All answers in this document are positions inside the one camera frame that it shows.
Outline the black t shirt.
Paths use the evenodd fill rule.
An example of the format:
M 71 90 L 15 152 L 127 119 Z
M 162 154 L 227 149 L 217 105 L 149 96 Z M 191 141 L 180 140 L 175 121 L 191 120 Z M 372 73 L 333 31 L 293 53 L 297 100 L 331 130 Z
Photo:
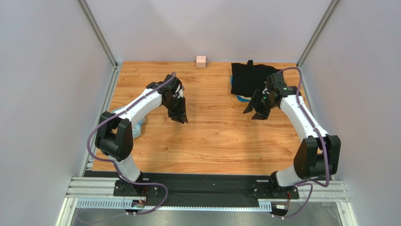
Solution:
M 263 90 L 267 77 L 279 71 L 272 66 L 255 65 L 253 60 L 246 64 L 231 63 L 231 69 L 231 94 L 243 97 L 252 97 L 256 89 Z

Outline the light blue headphones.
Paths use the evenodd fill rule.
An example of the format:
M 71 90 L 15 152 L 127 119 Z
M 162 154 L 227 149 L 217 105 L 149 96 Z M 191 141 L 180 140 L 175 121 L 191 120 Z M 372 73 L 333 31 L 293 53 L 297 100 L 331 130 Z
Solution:
M 122 107 L 116 108 L 111 111 L 111 113 L 120 113 L 122 112 Z M 145 117 L 143 117 L 135 126 L 132 127 L 132 137 L 133 139 L 138 138 L 141 135 L 142 132 L 142 125 L 145 122 Z

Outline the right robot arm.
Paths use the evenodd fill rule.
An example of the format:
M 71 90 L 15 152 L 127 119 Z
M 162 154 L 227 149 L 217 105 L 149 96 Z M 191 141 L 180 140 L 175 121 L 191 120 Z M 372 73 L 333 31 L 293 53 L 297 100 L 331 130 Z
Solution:
M 275 188 L 297 186 L 303 182 L 316 182 L 325 177 L 328 186 L 330 176 L 338 169 L 341 140 L 330 135 L 307 109 L 300 90 L 288 86 L 282 72 L 269 75 L 263 90 L 256 89 L 244 110 L 254 111 L 252 119 L 266 120 L 274 108 L 279 108 L 289 118 L 301 141 L 292 166 L 274 172 L 272 184 Z

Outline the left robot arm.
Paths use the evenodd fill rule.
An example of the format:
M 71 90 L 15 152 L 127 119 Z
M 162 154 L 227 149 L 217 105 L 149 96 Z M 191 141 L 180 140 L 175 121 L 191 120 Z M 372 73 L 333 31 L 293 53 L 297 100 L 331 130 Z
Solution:
M 164 81 L 152 82 L 142 94 L 127 106 L 114 113 L 105 111 L 98 126 L 91 132 L 95 146 L 113 164 L 122 181 L 134 186 L 143 185 L 142 172 L 131 155 L 134 147 L 133 126 L 152 110 L 163 106 L 168 117 L 181 124 L 188 122 L 184 87 L 176 72 L 168 74 Z

